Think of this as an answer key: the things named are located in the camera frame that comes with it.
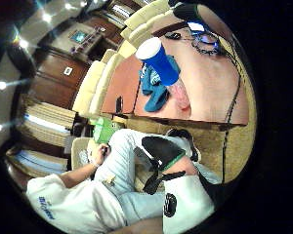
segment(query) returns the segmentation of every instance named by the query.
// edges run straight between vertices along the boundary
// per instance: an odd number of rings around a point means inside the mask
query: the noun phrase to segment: cable
[[[222,178],[222,184],[225,183],[225,174],[226,174],[226,150],[227,150],[227,143],[228,143],[228,136],[229,136],[229,126],[230,126],[230,120],[231,120],[231,115],[233,113],[233,109],[234,109],[234,106],[236,105],[236,98],[237,98],[237,95],[239,93],[239,90],[240,90],[240,87],[241,87],[241,74],[240,74],[240,70],[239,68],[237,67],[238,65],[238,61],[236,60],[236,57],[235,57],[235,53],[234,53],[234,49],[230,43],[230,48],[233,52],[233,55],[230,54],[228,51],[226,51],[225,48],[223,48],[226,53],[225,53],[225,56],[227,58],[230,59],[230,61],[232,62],[232,64],[235,66],[237,72],[238,72],[238,82],[237,82],[237,87],[236,87],[236,91],[235,91],[235,94],[232,98],[232,101],[230,103],[230,107],[227,111],[227,114],[226,114],[226,118],[227,118],[227,122],[226,122],[226,132],[225,132],[225,138],[224,138],[224,143],[223,143],[223,154],[222,154],[222,158],[223,158],[223,178]]]

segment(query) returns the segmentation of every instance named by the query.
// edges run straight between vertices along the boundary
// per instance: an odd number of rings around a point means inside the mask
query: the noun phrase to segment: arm
[[[82,168],[63,173],[59,175],[60,179],[63,181],[65,186],[67,188],[71,188],[78,183],[84,181],[87,177],[89,177],[91,174],[93,174],[99,165],[101,165],[104,160],[105,156],[103,154],[103,149],[107,147],[106,144],[100,144],[97,148],[96,156],[94,157],[93,163],[87,164],[83,166]]]
[[[149,218],[138,221],[109,234],[160,234],[163,233],[163,217]]]

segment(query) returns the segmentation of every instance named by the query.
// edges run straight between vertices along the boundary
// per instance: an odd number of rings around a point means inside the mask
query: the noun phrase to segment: pink object
[[[181,109],[187,109],[189,107],[189,100],[184,82],[178,79],[173,85],[166,86],[168,92],[176,100],[177,105]]]

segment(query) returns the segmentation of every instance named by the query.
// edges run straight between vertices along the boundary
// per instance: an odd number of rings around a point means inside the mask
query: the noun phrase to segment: green object
[[[120,129],[123,129],[121,123],[113,122],[110,119],[100,117],[95,123],[93,131],[94,140],[96,143],[108,143],[111,136]]]

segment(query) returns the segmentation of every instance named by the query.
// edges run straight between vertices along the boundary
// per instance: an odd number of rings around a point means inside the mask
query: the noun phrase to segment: wood paneling
[[[79,60],[45,51],[38,51],[35,59],[37,73],[31,85],[32,92],[41,101],[71,109],[89,66]],[[67,67],[72,68],[69,76],[63,74]]]
[[[39,100],[62,108],[70,108],[75,93],[68,86],[40,76],[35,76],[31,89]]]
[[[65,58],[56,54],[47,54],[44,61],[38,67],[38,75],[55,80],[64,86],[77,88],[80,80],[87,71],[87,67],[81,62]],[[69,76],[63,74],[67,67],[71,67],[72,71]]]

